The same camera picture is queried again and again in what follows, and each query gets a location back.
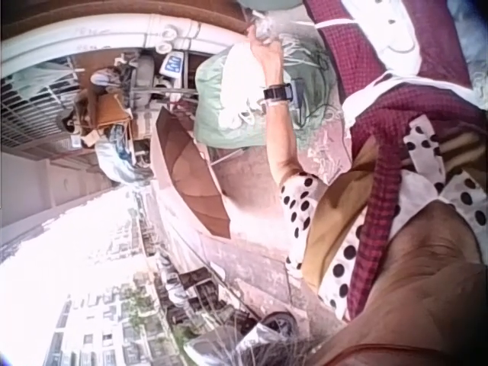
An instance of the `black watch strap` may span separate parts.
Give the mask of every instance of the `black watch strap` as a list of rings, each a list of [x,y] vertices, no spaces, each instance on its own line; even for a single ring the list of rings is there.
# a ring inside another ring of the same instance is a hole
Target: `black watch strap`
[[[264,90],[266,101],[291,101],[293,99],[291,85],[272,85]]]

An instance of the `brown wall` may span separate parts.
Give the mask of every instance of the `brown wall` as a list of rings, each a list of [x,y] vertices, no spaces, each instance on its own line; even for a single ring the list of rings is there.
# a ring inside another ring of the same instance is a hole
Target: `brown wall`
[[[113,13],[156,13],[236,32],[246,29],[242,10],[233,0],[7,0],[2,1],[2,39],[57,21]]]

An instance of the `polka dot sleeve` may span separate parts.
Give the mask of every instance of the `polka dot sleeve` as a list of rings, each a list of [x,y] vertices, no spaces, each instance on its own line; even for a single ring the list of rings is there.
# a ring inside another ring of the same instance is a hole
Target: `polka dot sleeve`
[[[319,177],[306,172],[292,175],[281,186],[280,199],[291,242],[286,268],[294,277],[301,277],[310,224],[326,189],[326,184]]]

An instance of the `plaid fabric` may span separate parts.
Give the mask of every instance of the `plaid fabric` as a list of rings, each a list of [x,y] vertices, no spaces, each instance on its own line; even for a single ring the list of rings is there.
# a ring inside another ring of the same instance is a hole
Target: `plaid fabric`
[[[315,23],[351,18],[340,0],[305,0],[304,3]],[[421,47],[419,75],[469,86],[467,66],[446,1],[409,0],[404,3]],[[385,71],[357,25],[336,25],[319,32],[335,58],[342,96],[363,89]],[[476,107],[450,91],[417,85],[401,85],[393,89],[356,119],[351,130],[353,158],[371,135],[375,136],[380,148],[348,293],[352,319],[364,309],[387,250],[400,189],[400,155],[406,153],[402,138],[408,123],[422,114],[429,117],[439,136],[452,128],[486,129],[483,112]]]

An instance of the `white pipe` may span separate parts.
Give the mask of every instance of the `white pipe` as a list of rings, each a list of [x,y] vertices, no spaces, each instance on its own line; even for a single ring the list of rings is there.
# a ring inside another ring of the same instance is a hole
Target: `white pipe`
[[[245,39],[231,30],[187,18],[159,14],[94,15],[47,25],[3,41],[2,77],[89,50],[157,47],[175,38],[175,31],[178,39],[191,39],[190,48],[184,50],[212,54]]]

